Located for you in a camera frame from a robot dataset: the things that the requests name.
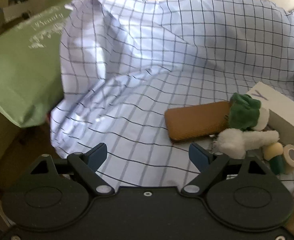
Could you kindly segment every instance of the brown leather case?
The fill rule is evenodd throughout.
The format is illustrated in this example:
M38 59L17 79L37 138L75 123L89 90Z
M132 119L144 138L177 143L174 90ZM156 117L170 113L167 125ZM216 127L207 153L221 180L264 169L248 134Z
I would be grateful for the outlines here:
M220 133L228 128L228 101L168 109L165 122L173 143Z

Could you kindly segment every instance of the checkered cloth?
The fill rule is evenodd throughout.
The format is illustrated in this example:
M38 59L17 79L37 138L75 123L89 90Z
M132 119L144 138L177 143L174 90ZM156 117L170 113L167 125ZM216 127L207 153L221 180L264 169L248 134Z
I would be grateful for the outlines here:
M294 12L265 0L74 0L60 55L52 145L66 157L106 143L97 173L115 188L181 188L199 174L189 144L168 138L167 108L258 81L294 100ZM280 179L294 195L294 173Z

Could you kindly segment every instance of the wooden floor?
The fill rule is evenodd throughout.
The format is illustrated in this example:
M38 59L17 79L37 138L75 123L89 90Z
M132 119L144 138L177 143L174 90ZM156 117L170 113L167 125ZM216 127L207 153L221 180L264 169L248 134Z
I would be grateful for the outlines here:
M59 158L50 144L49 125L22 130L0 160L0 188L5 189L19 178L39 155Z

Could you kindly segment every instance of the white box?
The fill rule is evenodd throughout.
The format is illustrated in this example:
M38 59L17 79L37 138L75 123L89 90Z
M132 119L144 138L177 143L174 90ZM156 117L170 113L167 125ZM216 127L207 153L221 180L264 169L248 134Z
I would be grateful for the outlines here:
M280 141L284 145L294 145L294 101L262 82L247 94L269 108L268 126L279 132Z

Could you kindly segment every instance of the yellow round object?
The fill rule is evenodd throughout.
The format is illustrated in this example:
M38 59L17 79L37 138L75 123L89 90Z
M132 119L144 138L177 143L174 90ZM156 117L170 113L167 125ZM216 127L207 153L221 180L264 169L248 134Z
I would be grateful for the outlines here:
M275 156L282 155L283 152L284 148L279 142L263 147L264 159L267 161L271 160Z

